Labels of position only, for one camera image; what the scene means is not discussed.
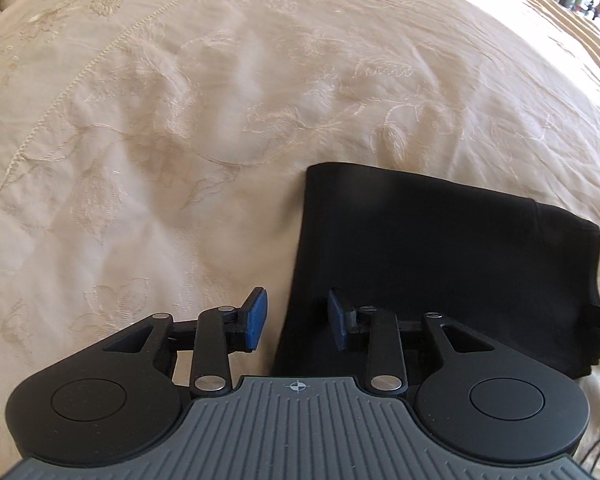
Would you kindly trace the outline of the cream embroidered bedspread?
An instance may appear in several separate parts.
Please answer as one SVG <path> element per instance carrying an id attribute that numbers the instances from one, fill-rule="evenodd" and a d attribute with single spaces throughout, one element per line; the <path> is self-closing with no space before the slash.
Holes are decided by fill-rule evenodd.
<path id="1" fill-rule="evenodd" d="M 306 168 L 492 188 L 600 226 L 600 31 L 550 0 L 16 0 L 0 10 L 0 474 L 23 379 L 155 311 L 270 295 Z"/>

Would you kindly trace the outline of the black pants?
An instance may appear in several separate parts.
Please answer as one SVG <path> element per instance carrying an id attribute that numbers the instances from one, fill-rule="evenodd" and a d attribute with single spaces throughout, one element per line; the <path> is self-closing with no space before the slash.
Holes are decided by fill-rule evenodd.
<path id="1" fill-rule="evenodd" d="M 437 311 L 572 378 L 600 362 L 600 228 L 530 198 L 345 162 L 306 170 L 277 376 L 353 375 L 331 292 L 417 321 Z"/>

